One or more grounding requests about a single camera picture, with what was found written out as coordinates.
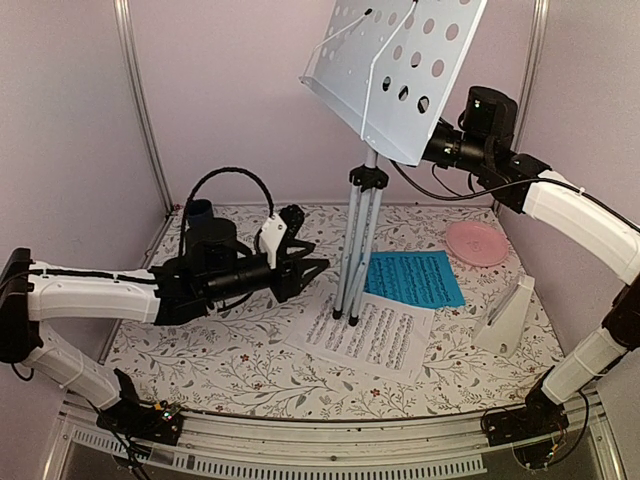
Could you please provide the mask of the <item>white perforated music stand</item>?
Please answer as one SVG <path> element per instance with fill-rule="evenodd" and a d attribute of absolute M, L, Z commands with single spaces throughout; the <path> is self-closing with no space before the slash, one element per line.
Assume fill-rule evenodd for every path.
<path fill-rule="evenodd" d="M 417 166 L 484 14 L 483 1 L 338 1 L 300 81 L 366 146 L 350 197 L 333 316 L 359 322 L 385 158 Z"/>

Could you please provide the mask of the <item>white sheet music page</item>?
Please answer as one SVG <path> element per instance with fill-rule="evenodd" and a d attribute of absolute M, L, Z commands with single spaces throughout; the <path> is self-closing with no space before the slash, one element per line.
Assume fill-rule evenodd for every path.
<path fill-rule="evenodd" d="M 365 294 L 359 321 L 333 317 L 334 294 L 322 288 L 292 323 L 286 344 L 313 357 L 412 385 L 423 370 L 435 312 Z"/>

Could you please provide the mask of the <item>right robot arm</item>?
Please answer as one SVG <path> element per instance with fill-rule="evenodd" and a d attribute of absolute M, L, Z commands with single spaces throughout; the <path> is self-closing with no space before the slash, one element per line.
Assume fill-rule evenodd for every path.
<path fill-rule="evenodd" d="M 554 422 L 566 400 L 639 346 L 639 226 L 549 164 L 516 152 L 517 113 L 516 101 L 506 94 L 473 86 L 458 124 L 439 122 L 423 157 L 470 174 L 482 195 L 565 237 L 620 285 L 600 324 L 527 394 L 517 427 L 524 435 L 537 436 Z"/>

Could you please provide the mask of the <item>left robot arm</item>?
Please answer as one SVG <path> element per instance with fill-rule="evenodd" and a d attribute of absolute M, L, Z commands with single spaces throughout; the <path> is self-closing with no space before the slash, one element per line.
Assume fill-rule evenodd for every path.
<path fill-rule="evenodd" d="M 234 308 L 268 289 L 284 303 L 329 266 L 315 246 L 297 239 L 301 223 L 269 217 L 256 249 L 236 225 L 214 218 L 189 222 L 178 255 L 148 270 L 102 272 L 35 262 L 15 249 L 1 273 L 1 360 L 38 370 L 83 396 L 128 434 L 148 426 L 148 408 L 130 377 L 84 355 L 50 326 L 51 319 L 119 319 L 180 326 L 212 310 Z"/>

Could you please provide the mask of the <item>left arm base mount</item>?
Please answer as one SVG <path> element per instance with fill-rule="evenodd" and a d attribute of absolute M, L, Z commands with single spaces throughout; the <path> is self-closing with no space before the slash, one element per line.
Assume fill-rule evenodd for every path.
<path fill-rule="evenodd" d="M 154 406 L 122 399 L 114 406 L 98 410 L 97 426 L 128 438 L 176 446 L 184 417 L 177 403 L 161 401 Z"/>

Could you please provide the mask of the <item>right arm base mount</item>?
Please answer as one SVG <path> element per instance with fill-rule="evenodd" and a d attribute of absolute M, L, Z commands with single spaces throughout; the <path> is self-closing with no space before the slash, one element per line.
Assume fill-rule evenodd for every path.
<path fill-rule="evenodd" d="M 569 420 L 563 408 L 550 417 L 535 417 L 526 406 L 507 409 L 492 408 L 485 411 L 480 427 L 489 445 L 515 445 L 512 453 L 525 469 L 547 468 L 563 445 Z"/>

